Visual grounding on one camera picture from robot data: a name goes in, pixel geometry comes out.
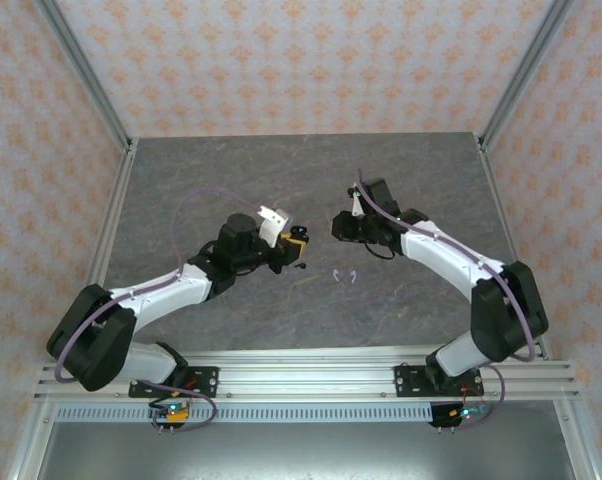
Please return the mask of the grey metal sheet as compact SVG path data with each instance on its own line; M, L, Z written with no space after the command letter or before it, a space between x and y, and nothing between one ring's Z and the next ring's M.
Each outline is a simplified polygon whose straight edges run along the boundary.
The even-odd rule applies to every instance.
M37 480L575 480L561 432L505 415L469 431L426 424L54 427Z

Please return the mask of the aluminium rail frame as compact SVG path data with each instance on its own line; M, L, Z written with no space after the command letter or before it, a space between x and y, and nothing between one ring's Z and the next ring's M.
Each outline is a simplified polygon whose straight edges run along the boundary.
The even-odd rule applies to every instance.
M194 366L219 369L216 398L222 401L363 401L396 399L394 368L421 365L435 347L385 346L188 352ZM497 366L510 401L561 400L581 396L568 361L530 363L508 359Z

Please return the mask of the aluminium side rail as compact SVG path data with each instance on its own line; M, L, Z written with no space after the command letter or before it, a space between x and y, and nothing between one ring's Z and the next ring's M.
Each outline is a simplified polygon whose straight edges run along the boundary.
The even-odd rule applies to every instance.
M480 165L479 183L481 192L486 200L485 210L488 216L488 226L492 228L492 234L484 234L484 237L491 237L486 242L486 251L489 254L495 254L497 259L512 261L521 261L530 269L533 269L530 260L523 257L520 250L520 243L516 238L514 230L514 220L506 212L505 192L497 183L496 167L492 165L488 157L487 149L483 145L481 138L473 134L473 140L477 153L477 163Z
M133 138L123 149L99 235L86 271L85 286L102 285L106 278L138 142L138 138Z

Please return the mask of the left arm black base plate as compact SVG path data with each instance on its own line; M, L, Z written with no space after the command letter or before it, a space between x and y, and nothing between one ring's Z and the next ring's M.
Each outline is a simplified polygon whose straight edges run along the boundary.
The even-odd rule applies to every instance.
M174 372L163 386L181 388L202 393L210 398L216 396L218 386L219 368L210 366L188 366ZM148 386L139 381L131 382L128 388L128 396L131 398L156 399L173 393L173 390L163 390Z

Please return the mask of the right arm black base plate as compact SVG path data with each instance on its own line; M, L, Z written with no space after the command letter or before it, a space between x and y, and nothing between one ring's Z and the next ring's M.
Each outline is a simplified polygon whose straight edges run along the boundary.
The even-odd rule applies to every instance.
M451 377L438 367L408 365L394 367L394 386L398 397L482 396L483 379L478 369Z

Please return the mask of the aluminium corner post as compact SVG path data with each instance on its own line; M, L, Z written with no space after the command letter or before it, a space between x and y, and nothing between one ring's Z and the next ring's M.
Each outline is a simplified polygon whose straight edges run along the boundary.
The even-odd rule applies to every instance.
M33 0L61 50L83 84L88 97L98 111L115 142L128 150L132 139L112 105L102 83L92 68L87 54L78 41L57 0Z
M477 137L482 152L488 152L533 75L555 36L560 31L575 0L552 0L539 28L526 48L483 132Z

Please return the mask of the aluminium frame leg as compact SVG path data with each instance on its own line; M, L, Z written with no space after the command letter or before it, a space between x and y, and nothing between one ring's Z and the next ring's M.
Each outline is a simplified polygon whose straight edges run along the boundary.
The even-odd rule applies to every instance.
M35 402L8 471L7 480L37 480L58 410L56 402Z
M575 480L597 480L572 403L556 400L554 407Z

